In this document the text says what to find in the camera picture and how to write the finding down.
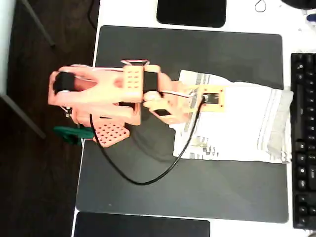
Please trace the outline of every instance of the chair leg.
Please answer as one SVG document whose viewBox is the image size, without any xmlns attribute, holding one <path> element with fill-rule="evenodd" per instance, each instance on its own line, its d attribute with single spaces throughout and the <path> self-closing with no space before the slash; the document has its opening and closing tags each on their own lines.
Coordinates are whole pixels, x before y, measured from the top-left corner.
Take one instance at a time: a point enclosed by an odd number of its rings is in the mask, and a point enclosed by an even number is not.
<svg viewBox="0 0 316 237">
<path fill-rule="evenodd" d="M 26 115 L 26 113 L 7 95 L 2 95 L 1 98 L 20 116 L 24 122 L 33 129 L 41 138 L 45 138 L 45 133 Z"/>
<path fill-rule="evenodd" d="M 43 24 L 40 22 L 38 16 L 35 14 L 32 6 L 28 2 L 28 0 L 21 0 L 21 2 L 26 7 L 26 9 L 29 12 L 29 14 L 31 15 L 31 17 L 34 19 L 35 24 L 38 26 L 39 30 L 42 32 L 42 34 L 44 35 L 44 37 L 48 41 L 49 45 L 51 47 L 54 47 L 55 46 L 55 42 L 52 40 L 52 38 L 50 37 L 50 35 L 46 31 L 45 27 L 43 26 Z"/>
</svg>

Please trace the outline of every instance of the black wire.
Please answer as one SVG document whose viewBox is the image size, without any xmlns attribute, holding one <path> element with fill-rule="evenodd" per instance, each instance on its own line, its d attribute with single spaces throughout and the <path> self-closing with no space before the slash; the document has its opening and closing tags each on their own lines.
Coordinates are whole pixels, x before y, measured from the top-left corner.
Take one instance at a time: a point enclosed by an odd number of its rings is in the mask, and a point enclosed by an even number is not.
<svg viewBox="0 0 316 237">
<path fill-rule="evenodd" d="M 91 0 L 90 6 L 89 6 L 89 10 L 87 13 L 87 17 L 88 17 L 88 21 L 90 22 L 91 26 L 93 27 L 93 29 L 97 29 L 97 27 L 95 26 L 95 24 L 93 23 L 92 19 L 91 19 L 91 11 L 92 11 L 92 7 L 94 5 L 94 1 L 95 0 Z"/>
<path fill-rule="evenodd" d="M 258 11 L 258 10 L 257 10 L 257 5 L 258 5 L 260 2 L 263 2 L 263 4 L 265 5 L 265 9 L 263 9 L 262 11 Z M 259 0 L 259 1 L 255 4 L 255 10 L 256 10 L 256 12 L 262 13 L 262 12 L 265 12 L 266 9 L 267 9 L 267 4 L 266 4 L 266 1 L 265 1 L 265 0 Z"/>
<path fill-rule="evenodd" d="M 132 180 L 131 178 L 129 178 L 126 174 L 124 174 L 123 171 L 121 171 L 117 166 L 116 164 L 111 160 L 111 158 L 108 156 L 108 154 L 106 154 L 106 152 L 104 151 L 104 148 L 101 146 L 100 144 L 100 141 L 99 141 L 99 138 L 96 134 L 96 131 L 95 131 L 95 127 L 93 125 L 93 120 L 92 120 L 92 114 L 90 114 L 90 124 L 91 124 L 91 128 L 92 128 L 92 131 L 93 131 L 93 134 L 94 134 L 94 137 L 95 137 L 95 140 L 97 141 L 97 144 L 98 144 L 98 147 L 100 148 L 100 151 L 101 153 L 103 154 L 103 156 L 105 157 L 105 159 L 110 163 L 110 165 L 117 171 L 117 173 L 119 173 L 119 175 L 124 178 L 125 180 L 127 180 L 128 182 L 132 183 L 132 184 L 135 184 L 135 185 L 138 185 L 138 186 L 145 186 L 145 185 L 149 185 L 149 184 L 153 184 L 157 181 L 159 181 L 160 179 L 162 179 L 164 176 L 166 176 L 173 168 L 174 166 L 178 163 L 178 161 L 180 160 L 181 156 L 183 155 L 183 153 L 186 151 L 190 141 L 191 141 L 191 138 L 193 136 L 193 132 L 196 128 L 196 125 L 197 125 L 197 121 L 198 121 L 198 117 L 199 117 L 199 114 L 200 114 L 200 111 L 201 111 L 201 107 L 203 105 L 203 103 L 205 102 L 205 98 L 203 97 L 202 100 L 201 100 L 201 103 L 199 104 L 198 108 L 197 108 L 197 114 L 196 114 L 196 117 L 194 119 L 194 122 L 193 122 L 193 126 L 192 126 L 192 130 L 190 132 L 190 135 L 189 135 L 189 138 L 188 138 L 188 141 L 187 143 L 185 144 L 183 150 L 181 151 L 181 153 L 179 154 L 179 156 L 177 157 L 177 159 L 173 162 L 173 164 L 164 172 L 162 173 L 161 175 L 159 175 L 158 177 L 152 179 L 152 180 L 149 180 L 147 182 L 137 182 L 135 180 Z"/>
</svg>

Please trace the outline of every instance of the striped towel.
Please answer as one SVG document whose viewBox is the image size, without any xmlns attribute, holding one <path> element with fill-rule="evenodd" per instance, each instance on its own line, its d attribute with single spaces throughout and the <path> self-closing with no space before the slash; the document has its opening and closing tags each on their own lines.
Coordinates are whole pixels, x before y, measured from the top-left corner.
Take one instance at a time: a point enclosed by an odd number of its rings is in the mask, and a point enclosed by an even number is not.
<svg viewBox="0 0 316 237">
<path fill-rule="evenodd" d="M 287 163 L 291 161 L 289 107 L 293 92 L 267 86 L 230 82 L 212 75 L 181 71 L 184 84 L 225 85 L 225 112 L 202 112 L 182 158 Z M 191 107 L 197 108 L 196 98 Z M 195 114 L 187 123 L 173 124 L 174 156 L 184 147 Z"/>
</svg>

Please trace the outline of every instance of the black desk mat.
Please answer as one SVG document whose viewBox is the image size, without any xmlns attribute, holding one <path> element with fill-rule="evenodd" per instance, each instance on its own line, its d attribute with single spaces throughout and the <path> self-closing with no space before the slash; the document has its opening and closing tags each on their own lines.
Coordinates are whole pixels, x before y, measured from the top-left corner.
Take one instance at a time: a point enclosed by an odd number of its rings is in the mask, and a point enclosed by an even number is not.
<svg viewBox="0 0 316 237">
<path fill-rule="evenodd" d="M 202 220 L 79 212 L 74 237 L 209 237 Z"/>
<path fill-rule="evenodd" d="M 96 66 L 121 66 L 122 58 L 150 59 L 173 79 L 185 69 L 283 87 L 278 35 L 103 26 Z M 174 131 L 146 109 L 142 118 L 141 126 L 132 128 L 133 138 L 107 151 L 127 175 L 147 181 L 174 161 Z M 137 187 L 116 174 L 96 144 L 86 142 L 76 206 L 89 212 L 281 223 L 288 219 L 286 165 L 181 160 L 158 183 Z"/>
</svg>

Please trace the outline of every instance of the cable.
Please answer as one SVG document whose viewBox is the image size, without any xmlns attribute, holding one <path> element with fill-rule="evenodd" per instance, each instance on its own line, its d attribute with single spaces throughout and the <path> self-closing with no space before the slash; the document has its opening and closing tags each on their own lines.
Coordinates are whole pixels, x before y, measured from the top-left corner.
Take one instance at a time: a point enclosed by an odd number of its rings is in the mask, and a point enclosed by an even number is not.
<svg viewBox="0 0 316 237">
<path fill-rule="evenodd" d="M 162 91 L 159 91 L 163 94 L 169 94 L 169 95 L 177 95 L 177 96 L 181 96 L 181 97 L 184 97 L 184 98 L 190 98 L 190 97 L 193 97 L 193 95 L 187 95 L 187 94 L 184 94 L 184 93 L 180 93 L 180 92 L 176 92 L 176 91 L 171 91 L 171 90 L 162 90 Z"/>
<path fill-rule="evenodd" d="M 258 10 L 258 9 L 257 9 L 257 5 L 258 5 L 260 2 L 262 2 L 262 3 L 264 4 L 264 6 L 265 6 L 263 10 Z M 256 10 L 256 12 L 259 12 L 259 13 L 265 12 L 265 11 L 267 10 L 266 1 L 265 1 L 265 0 L 259 0 L 259 1 L 257 1 L 257 3 L 255 4 L 255 10 Z"/>
<path fill-rule="evenodd" d="M 180 160 L 181 156 L 183 155 L 183 153 L 186 151 L 190 141 L 191 141 L 191 138 L 193 136 L 193 133 L 194 133 L 194 130 L 196 128 L 196 125 L 197 125 L 197 121 L 198 121 L 198 117 L 199 117 L 199 114 L 200 114 L 200 111 L 201 111 L 201 107 L 203 105 L 203 103 L 205 102 L 205 98 L 202 97 L 202 100 L 197 108 L 197 114 L 196 114 L 196 117 L 194 119 L 194 122 L 193 122 L 193 126 L 192 126 L 192 130 L 190 132 L 190 135 L 189 135 L 189 138 L 188 138 L 188 141 L 187 143 L 185 144 L 183 150 L 181 151 L 181 153 L 179 154 L 179 156 L 177 157 L 177 159 L 173 162 L 173 164 L 164 172 L 162 173 L 161 175 L 159 175 L 158 177 L 152 179 L 152 180 L 149 180 L 147 182 L 137 182 L 131 178 L 129 178 L 126 174 L 124 174 L 123 171 L 120 170 L 120 168 L 118 168 L 116 166 L 116 164 L 111 160 L 111 158 L 108 156 L 108 154 L 106 154 L 106 152 L 104 151 L 104 148 L 101 146 L 100 144 L 100 141 L 99 141 L 99 138 L 96 134 L 96 131 L 95 131 L 95 127 L 93 125 L 93 120 L 92 120 L 92 114 L 90 114 L 90 124 L 91 124 L 91 127 L 92 127 L 92 130 L 93 130 L 93 134 L 94 134 L 94 137 L 95 137 L 95 140 L 97 141 L 97 144 L 98 144 L 98 147 L 100 148 L 100 151 L 101 153 L 103 154 L 103 156 L 105 157 L 105 159 L 110 163 L 110 165 L 117 171 L 117 173 L 119 173 L 119 175 L 124 178 L 125 180 L 127 180 L 128 182 L 132 183 L 132 184 L 135 184 L 135 185 L 138 185 L 138 186 L 145 186 L 145 185 L 149 185 L 149 184 L 153 184 L 157 181 L 159 181 L 160 179 L 162 179 L 164 176 L 166 176 L 173 168 L 174 166 L 178 163 L 178 161 Z"/>
<path fill-rule="evenodd" d="M 93 23 L 92 19 L 91 19 L 91 11 L 92 11 L 92 7 L 94 5 L 94 0 L 91 0 L 90 6 L 89 6 L 89 10 L 87 13 L 87 17 L 88 17 L 88 21 L 90 22 L 91 26 L 93 27 L 93 29 L 97 29 L 97 27 L 95 26 L 95 24 Z"/>
</svg>

